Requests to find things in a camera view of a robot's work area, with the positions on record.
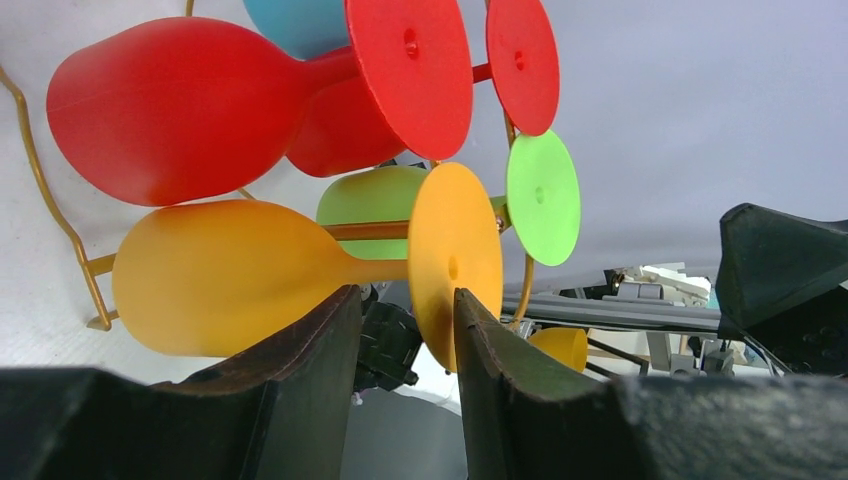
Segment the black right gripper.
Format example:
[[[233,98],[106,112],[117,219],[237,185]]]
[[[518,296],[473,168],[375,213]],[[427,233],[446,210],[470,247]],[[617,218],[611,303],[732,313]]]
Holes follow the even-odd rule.
[[[742,203],[719,231],[719,336],[785,373],[845,378],[847,221]]]

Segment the yellow plastic wine glass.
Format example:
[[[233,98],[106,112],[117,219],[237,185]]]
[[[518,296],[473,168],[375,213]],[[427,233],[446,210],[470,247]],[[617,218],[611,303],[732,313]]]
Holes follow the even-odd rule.
[[[413,249],[405,260],[364,260],[322,226],[260,200],[172,206],[142,218],[118,248],[117,312],[144,346],[168,355],[229,357],[284,329],[345,285],[404,280],[432,356],[455,370],[454,292],[502,308],[500,236],[467,235]]]

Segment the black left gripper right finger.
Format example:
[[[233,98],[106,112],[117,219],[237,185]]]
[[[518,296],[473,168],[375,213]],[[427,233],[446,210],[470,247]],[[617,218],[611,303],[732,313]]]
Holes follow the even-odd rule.
[[[507,330],[468,289],[454,295],[454,337],[472,479],[608,479],[593,427],[604,386]]]

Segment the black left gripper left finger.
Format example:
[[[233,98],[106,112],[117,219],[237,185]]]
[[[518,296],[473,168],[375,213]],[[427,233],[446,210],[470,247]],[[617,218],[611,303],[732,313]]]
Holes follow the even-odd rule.
[[[152,479],[336,479],[362,327],[344,286],[233,357],[155,390]]]

